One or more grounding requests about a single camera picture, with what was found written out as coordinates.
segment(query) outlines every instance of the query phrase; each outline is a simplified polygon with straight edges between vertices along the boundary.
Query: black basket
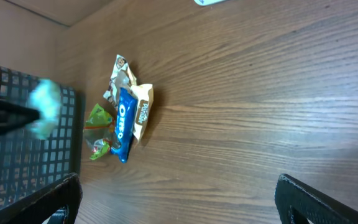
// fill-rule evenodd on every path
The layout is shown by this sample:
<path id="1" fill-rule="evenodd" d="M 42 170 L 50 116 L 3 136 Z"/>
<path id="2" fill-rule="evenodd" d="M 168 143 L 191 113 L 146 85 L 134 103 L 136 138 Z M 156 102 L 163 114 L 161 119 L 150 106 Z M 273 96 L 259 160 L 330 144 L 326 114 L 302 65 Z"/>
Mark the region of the black basket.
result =
<path id="1" fill-rule="evenodd" d="M 1 68 L 0 99 L 26 106 L 39 78 Z M 0 136 L 0 209 L 65 175 L 80 171 L 85 98 L 60 85 L 59 125 L 47 140 L 25 128 Z"/>

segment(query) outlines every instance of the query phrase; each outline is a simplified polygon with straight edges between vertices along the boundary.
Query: wooden table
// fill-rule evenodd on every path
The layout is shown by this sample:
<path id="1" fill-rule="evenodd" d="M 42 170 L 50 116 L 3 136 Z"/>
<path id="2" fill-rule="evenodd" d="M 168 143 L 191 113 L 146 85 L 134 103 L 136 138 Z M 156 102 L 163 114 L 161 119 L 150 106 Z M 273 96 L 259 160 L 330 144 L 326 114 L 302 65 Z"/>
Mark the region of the wooden table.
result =
<path id="1" fill-rule="evenodd" d="M 281 173 L 358 210 L 358 1 L 115 0 L 57 46 L 86 117 L 116 54 L 155 87 L 127 164 L 83 148 L 78 223 L 280 223 Z"/>

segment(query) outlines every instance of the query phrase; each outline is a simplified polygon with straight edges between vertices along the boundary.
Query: black object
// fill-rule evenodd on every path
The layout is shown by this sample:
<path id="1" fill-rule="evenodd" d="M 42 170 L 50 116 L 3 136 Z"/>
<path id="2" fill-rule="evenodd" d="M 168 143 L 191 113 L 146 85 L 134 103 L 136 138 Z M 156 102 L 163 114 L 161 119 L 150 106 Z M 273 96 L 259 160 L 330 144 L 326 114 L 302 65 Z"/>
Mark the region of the black object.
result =
<path id="1" fill-rule="evenodd" d="M 283 224 L 358 223 L 358 211 L 287 174 L 278 178 L 275 203 Z"/>
<path id="2" fill-rule="evenodd" d="M 72 224 L 81 199 L 78 175 L 69 174 L 0 210 L 0 223 L 42 223 L 50 217 L 48 224 Z"/>
<path id="3" fill-rule="evenodd" d="M 1 67 L 0 106 L 27 117 L 23 120 L 23 116 L 0 113 L 1 122 L 8 119 L 18 128 L 39 116 L 37 111 L 26 108 L 28 94 L 38 83 L 37 77 Z M 79 173 L 85 98 L 69 86 L 60 85 L 60 93 L 59 124 L 47 140 L 37 139 L 24 128 L 0 132 L 8 131 L 0 135 L 0 211 L 28 197 L 35 199 L 33 195 L 39 195 L 39 190 L 48 184 L 69 173 Z"/>

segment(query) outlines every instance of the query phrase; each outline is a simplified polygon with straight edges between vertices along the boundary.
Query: snack package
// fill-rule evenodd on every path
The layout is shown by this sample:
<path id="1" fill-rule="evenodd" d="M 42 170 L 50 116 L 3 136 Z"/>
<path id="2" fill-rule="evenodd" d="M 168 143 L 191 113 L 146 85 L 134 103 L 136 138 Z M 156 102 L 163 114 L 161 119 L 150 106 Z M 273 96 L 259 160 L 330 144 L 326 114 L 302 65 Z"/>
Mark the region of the snack package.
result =
<path id="1" fill-rule="evenodd" d="M 51 80 L 41 79 L 37 87 L 30 93 L 29 108 L 40 113 L 40 119 L 30 124 L 30 130 L 39 139 L 47 139 L 59 124 L 60 87 Z"/>
<path id="2" fill-rule="evenodd" d="M 110 84 L 108 90 L 103 97 L 113 104 L 115 109 L 118 109 L 120 89 L 125 88 L 129 90 L 132 85 L 136 85 L 136 77 L 131 72 L 127 60 L 117 55 L 116 63 L 112 70 L 110 77 Z"/>
<path id="3" fill-rule="evenodd" d="M 112 142 L 116 141 L 114 120 L 100 105 L 96 104 L 84 125 L 84 138 L 95 160 L 110 151 Z"/>
<path id="4" fill-rule="evenodd" d="M 137 100 L 125 88 L 120 89 L 119 106 L 116 123 L 116 140 L 111 147 L 111 154 L 118 155 L 122 163 L 128 159 L 134 128 Z"/>
<path id="5" fill-rule="evenodd" d="M 139 142 L 146 129 L 149 112 L 153 104 L 153 84 L 132 85 L 131 91 L 137 98 L 137 111 L 134 124 L 134 136 Z"/>

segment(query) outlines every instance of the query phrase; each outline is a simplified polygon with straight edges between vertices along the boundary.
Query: blue oreo package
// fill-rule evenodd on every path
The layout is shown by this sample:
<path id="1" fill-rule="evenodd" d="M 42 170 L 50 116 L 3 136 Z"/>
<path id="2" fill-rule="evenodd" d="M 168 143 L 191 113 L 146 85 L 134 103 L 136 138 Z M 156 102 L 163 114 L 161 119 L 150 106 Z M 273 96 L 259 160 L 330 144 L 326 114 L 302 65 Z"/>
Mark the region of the blue oreo package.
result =
<path id="1" fill-rule="evenodd" d="M 120 89 L 119 104 L 116 121 L 116 139 L 111 146 L 111 154 L 118 155 L 122 163 L 128 159 L 129 147 L 131 146 L 132 131 L 136 114 L 137 99 L 125 88 Z"/>

